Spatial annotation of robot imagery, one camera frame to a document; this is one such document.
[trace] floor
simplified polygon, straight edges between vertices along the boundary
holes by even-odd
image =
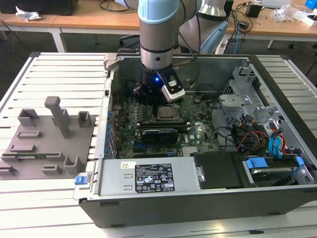
[[[31,51],[57,52],[50,33],[19,32],[17,35]],[[119,35],[99,35],[100,44],[96,45],[91,34],[65,34],[69,52],[116,52],[119,46]],[[125,45],[134,43],[135,39],[125,41]],[[303,72],[306,73],[317,60],[317,49],[313,43],[296,42],[293,49],[288,46],[291,42],[275,41],[272,49],[267,49],[268,41],[245,40],[239,54],[257,55],[287,55]],[[234,52],[235,43],[229,46],[225,53]],[[23,61],[29,55],[28,50],[12,34],[8,41],[0,42],[0,98],[6,93],[15,76],[23,66]],[[308,78],[317,84],[317,65],[311,70]]]

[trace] paper on desk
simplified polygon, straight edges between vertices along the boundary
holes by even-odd
[[[21,20],[24,21],[29,21],[29,20],[38,20],[41,19],[40,15],[38,12],[27,12],[27,11],[22,11],[20,10],[17,6],[16,8],[16,16],[20,18]]]
[[[301,21],[305,16],[308,16],[308,12],[304,12],[304,11],[297,11],[295,13],[292,14],[292,18]]]

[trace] motherboard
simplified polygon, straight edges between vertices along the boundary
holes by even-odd
[[[111,107],[115,115],[116,157],[186,157],[194,152],[219,150],[210,122],[212,104],[213,100],[205,100],[202,95],[186,94],[176,103],[158,107],[155,117],[152,106],[114,93]]]

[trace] computer case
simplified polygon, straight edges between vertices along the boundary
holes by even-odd
[[[0,0],[0,11],[1,13],[15,13],[15,6],[17,6],[23,11],[70,16],[77,3],[78,0]]]

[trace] sticker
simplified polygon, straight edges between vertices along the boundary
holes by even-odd
[[[175,191],[172,164],[135,165],[135,191]]]
[[[121,162],[122,169],[133,169],[137,162],[135,161],[128,161],[128,162]]]

